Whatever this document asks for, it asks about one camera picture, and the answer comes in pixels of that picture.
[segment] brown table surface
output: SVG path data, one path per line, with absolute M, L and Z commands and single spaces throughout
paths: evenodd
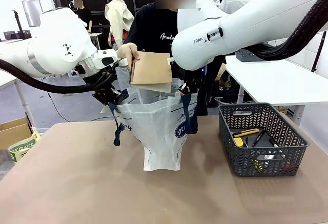
M 115 122 L 57 124 L 0 181 L 0 223 L 321 223 L 328 221 L 328 156 L 314 143 L 296 176 L 240 178 L 200 117 L 181 170 L 143 171 L 144 149 Z

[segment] table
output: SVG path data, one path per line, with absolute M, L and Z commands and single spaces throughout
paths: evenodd
M 23 108 L 27 114 L 28 119 L 30 120 L 30 123 L 32 124 L 33 127 L 36 128 L 36 123 L 35 123 L 34 117 L 30 110 L 29 104 L 25 100 L 25 97 L 22 93 L 21 86 L 20 86 L 18 79 L 15 76 L 13 76 L 7 72 L 0 70 L 0 90 L 4 89 L 12 84 L 15 84 L 17 93 L 19 95 L 20 100 L 22 101 Z
M 97 47 L 97 50 L 100 50 L 100 44 L 99 44 L 99 39 L 98 36 L 101 35 L 103 33 L 90 33 L 90 39 L 92 40 L 92 42 L 94 42 L 94 45 Z
M 113 146 L 114 121 L 53 126 L 0 181 L 1 223 L 328 221 L 328 155 L 308 137 L 296 176 L 240 178 L 223 153 L 218 117 L 198 123 L 177 172 L 143 171 L 144 148 L 129 130 Z
M 238 104 L 244 90 L 259 103 L 296 106 L 293 121 L 299 125 L 305 105 L 328 102 L 328 79 L 288 60 L 243 63 L 227 56 L 226 70 L 240 84 Z

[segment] hand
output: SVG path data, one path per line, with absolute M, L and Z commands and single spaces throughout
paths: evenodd
M 118 58 L 126 58 L 128 60 L 129 69 L 131 69 L 132 59 L 135 58 L 139 60 L 138 48 L 134 43 L 127 43 L 118 48 L 117 52 Z

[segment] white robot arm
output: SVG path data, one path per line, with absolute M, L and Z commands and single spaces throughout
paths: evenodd
M 316 1 L 252 0 L 228 15 L 210 0 L 197 0 L 197 9 L 179 10 L 171 61 L 183 69 L 197 70 L 215 56 L 290 37 Z M 320 31 L 327 29 L 325 24 Z
M 0 69 L 38 89 L 55 93 L 95 91 L 104 105 L 119 104 L 125 97 L 114 90 L 114 68 L 127 66 L 114 50 L 97 51 L 80 19 L 69 8 L 61 7 L 41 15 L 35 38 L 0 45 Z M 34 78 L 65 74 L 75 69 L 86 85 L 58 87 Z
M 83 24 L 69 8 L 45 12 L 40 20 L 38 37 L 1 44 L 0 59 L 32 77 L 64 74 L 77 68 L 85 78 L 117 63 L 114 50 L 97 51 Z
M 172 44 L 172 60 L 183 69 L 197 70 L 217 55 L 226 55 L 262 42 L 297 38 L 295 35 L 301 39 L 307 36 L 306 40 L 309 40 L 318 31 L 328 28 L 327 4 L 328 0 L 252 0 L 228 15 L 217 9 L 211 0 L 197 0 L 197 9 L 179 10 L 179 33 Z M 306 15 L 302 27 L 293 33 Z M 127 62 L 118 61 L 114 50 L 97 51 L 84 26 L 69 8 L 45 12 L 40 18 L 37 38 L 0 45 L 0 68 L 21 75 L 34 84 L 38 81 L 31 77 L 64 74 L 75 69 L 87 83 L 86 88 L 52 86 L 51 91 L 95 91 L 94 96 L 104 105 L 118 104 L 122 95 L 113 90 L 111 82 L 114 78 L 111 77 L 115 75 L 113 68 L 126 66 Z M 283 46 L 293 49 L 289 54 L 296 54 L 295 45 Z M 42 83 L 33 86 L 39 88 L 41 85 L 42 90 L 49 88 Z

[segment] marker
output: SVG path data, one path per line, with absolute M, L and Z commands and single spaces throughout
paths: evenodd
M 260 134 L 256 137 L 255 141 L 252 144 L 252 147 L 256 146 L 256 144 L 260 141 L 260 139 L 262 138 L 263 134 L 265 133 L 265 130 L 263 129 Z
M 273 147 L 275 147 L 275 148 L 278 148 L 279 147 L 279 146 L 277 146 L 277 144 L 274 143 L 274 141 L 271 138 L 269 138 L 269 142 L 273 145 Z

